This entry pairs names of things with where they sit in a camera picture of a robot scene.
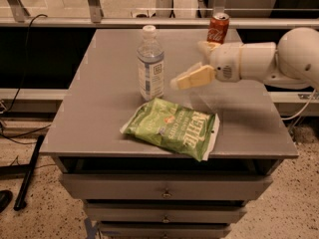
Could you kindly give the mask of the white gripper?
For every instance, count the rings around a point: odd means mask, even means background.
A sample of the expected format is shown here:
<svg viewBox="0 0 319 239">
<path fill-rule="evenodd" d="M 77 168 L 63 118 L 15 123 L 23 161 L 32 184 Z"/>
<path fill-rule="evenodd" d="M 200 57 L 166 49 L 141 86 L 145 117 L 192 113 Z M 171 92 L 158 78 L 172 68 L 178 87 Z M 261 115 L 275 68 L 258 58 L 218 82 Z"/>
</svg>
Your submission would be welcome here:
<svg viewBox="0 0 319 239">
<path fill-rule="evenodd" d="M 173 78 L 169 85 L 174 90 L 186 90 L 190 88 L 208 85 L 216 78 L 221 82 L 236 83 L 240 80 L 239 56 L 242 47 L 241 42 L 216 43 L 199 41 L 199 51 L 209 60 L 210 65 L 202 62 L 192 65 L 185 72 Z"/>
</svg>

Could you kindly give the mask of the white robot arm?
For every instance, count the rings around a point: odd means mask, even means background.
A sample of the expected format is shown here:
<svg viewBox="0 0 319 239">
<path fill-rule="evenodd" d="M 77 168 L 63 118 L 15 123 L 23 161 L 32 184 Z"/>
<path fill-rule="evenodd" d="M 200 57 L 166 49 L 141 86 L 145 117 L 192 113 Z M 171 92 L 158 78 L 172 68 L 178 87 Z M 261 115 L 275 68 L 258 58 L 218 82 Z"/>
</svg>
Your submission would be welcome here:
<svg viewBox="0 0 319 239">
<path fill-rule="evenodd" d="M 198 47 L 206 62 L 173 78 L 173 89 L 205 86 L 214 80 L 250 80 L 275 88 L 319 90 L 319 32 L 312 28 L 292 29 L 277 44 L 200 42 Z"/>
</svg>

